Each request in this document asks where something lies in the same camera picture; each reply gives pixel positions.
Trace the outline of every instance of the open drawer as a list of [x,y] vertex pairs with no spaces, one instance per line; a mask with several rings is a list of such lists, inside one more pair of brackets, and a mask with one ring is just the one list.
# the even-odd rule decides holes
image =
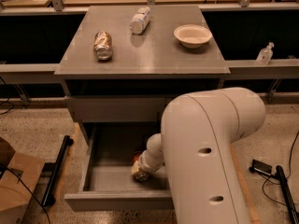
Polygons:
[[172,209],[166,171],[146,182],[131,176],[135,151],[159,132],[156,122],[96,123],[78,193],[66,194],[74,211]]

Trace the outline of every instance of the spray bottle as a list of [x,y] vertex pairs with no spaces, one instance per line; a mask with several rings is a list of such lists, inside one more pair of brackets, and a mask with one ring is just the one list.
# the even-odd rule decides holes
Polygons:
[[273,51],[272,48],[274,47],[274,43],[273,42],[269,42],[268,46],[264,49],[261,49],[256,62],[258,64],[263,64],[263,65],[267,65],[269,64],[272,55],[273,55]]

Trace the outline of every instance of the white bowl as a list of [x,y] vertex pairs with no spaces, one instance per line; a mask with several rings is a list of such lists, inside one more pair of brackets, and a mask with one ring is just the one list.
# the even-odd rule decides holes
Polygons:
[[179,26],[174,35],[188,49],[197,49],[212,38],[212,33],[206,27],[190,24]]

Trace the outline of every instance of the cardboard box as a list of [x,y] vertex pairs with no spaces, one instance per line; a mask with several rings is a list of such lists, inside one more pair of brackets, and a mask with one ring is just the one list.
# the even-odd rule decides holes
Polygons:
[[[0,137],[0,162],[13,170],[28,189],[34,192],[45,164],[43,160],[15,152],[12,146]],[[9,171],[5,171],[0,179],[0,197],[0,223],[21,223],[32,195]]]

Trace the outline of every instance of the can label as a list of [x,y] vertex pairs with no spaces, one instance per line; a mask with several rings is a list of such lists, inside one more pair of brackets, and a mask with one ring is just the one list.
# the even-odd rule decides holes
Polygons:
[[112,37],[108,32],[100,31],[95,35],[93,53],[98,60],[107,60],[112,56]]
[[133,156],[133,163],[135,163],[136,161],[139,160],[141,154],[142,154],[142,151],[136,151],[136,152],[134,153],[134,156]]
[[130,30],[133,34],[141,34],[150,21],[150,8],[141,7],[130,21]]

